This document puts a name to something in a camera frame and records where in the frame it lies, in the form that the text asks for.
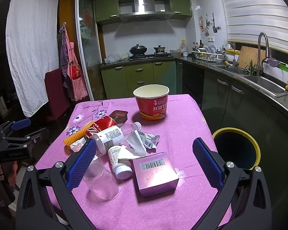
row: faucet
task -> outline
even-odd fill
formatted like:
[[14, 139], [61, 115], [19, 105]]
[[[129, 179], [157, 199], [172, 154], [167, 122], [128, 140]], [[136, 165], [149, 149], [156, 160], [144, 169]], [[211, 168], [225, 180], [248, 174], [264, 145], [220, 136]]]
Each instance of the faucet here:
[[233, 67], [236, 67], [236, 60], [235, 60], [235, 53], [236, 53], [236, 45], [234, 43], [231, 42], [227, 42], [225, 47], [227, 46], [227, 44], [231, 45], [233, 50], [234, 50], [234, 59], [233, 59]]
[[[261, 47], [261, 37], [264, 36], [264, 39], [266, 40], [266, 57], [265, 59], [262, 60], [260, 63], [260, 47]], [[258, 37], [258, 59], [257, 59], [257, 66], [255, 67], [256, 70], [256, 76], [259, 76], [260, 73], [260, 65], [262, 65], [263, 62], [267, 61], [267, 58], [269, 57], [269, 41], [268, 41], [268, 36], [261, 32]]]

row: pink tablecloth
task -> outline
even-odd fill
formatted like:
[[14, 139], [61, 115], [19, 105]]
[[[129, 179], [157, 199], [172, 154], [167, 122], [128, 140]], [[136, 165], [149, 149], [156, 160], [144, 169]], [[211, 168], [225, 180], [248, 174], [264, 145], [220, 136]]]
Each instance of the pink tablecloth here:
[[[167, 116], [159, 121], [142, 119], [135, 98], [80, 103], [76, 105], [64, 132], [48, 148], [36, 168], [49, 168], [68, 158], [62, 140], [71, 127], [82, 127], [90, 120], [97, 120], [97, 111], [109, 115], [114, 110], [128, 111], [127, 123], [139, 121], [144, 132], [161, 136], [157, 152], [169, 154], [180, 176], [178, 187], [175, 193], [148, 200], [138, 195], [133, 179], [128, 179], [121, 183], [117, 198], [102, 202], [94, 198], [82, 181], [72, 191], [77, 202], [98, 229], [191, 229], [217, 190], [209, 185], [192, 152], [192, 143], [197, 137], [201, 137], [211, 150], [216, 151], [216, 147], [199, 107], [189, 95], [169, 96]], [[103, 156], [101, 162], [111, 170], [107, 156]], [[52, 203], [58, 207], [52, 189], [48, 191]], [[230, 216], [229, 209], [221, 224], [228, 222]]]

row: stainless steel pot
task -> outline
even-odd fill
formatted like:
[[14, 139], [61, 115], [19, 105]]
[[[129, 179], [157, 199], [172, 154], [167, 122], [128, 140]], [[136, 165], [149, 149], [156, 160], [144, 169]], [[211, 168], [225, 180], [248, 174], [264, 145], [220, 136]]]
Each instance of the stainless steel pot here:
[[155, 53], [164, 53], [165, 47], [162, 47], [161, 45], [158, 45], [158, 47], [154, 47]]
[[133, 55], [137, 55], [137, 54], [144, 54], [147, 51], [147, 47], [145, 46], [139, 46], [139, 44], [137, 44], [136, 46], [132, 47], [129, 52]]

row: drawer handle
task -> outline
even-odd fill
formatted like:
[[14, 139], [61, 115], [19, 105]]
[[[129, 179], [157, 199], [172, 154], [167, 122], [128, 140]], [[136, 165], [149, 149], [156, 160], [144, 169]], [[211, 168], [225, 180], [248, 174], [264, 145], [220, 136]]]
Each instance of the drawer handle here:
[[219, 79], [218, 79], [218, 82], [219, 82], [220, 84], [222, 84], [222, 85], [228, 85], [228, 83], [226, 83], [226, 82], [224, 82], [224, 81], [221, 81], [221, 80], [219, 80]]
[[233, 89], [235, 92], [244, 95], [244, 91], [241, 91], [241, 90], [239, 90], [238, 88], [235, 88], [234, 86], [232, 86], [232, 89]]

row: pink box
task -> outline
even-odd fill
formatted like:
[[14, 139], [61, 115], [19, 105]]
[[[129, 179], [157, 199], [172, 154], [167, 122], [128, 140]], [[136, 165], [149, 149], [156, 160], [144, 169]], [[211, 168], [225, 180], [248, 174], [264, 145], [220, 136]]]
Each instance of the pink box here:
[[143, 197], [176, 189], [179, 177], [165, 152], [134, 159], [133, 165]]

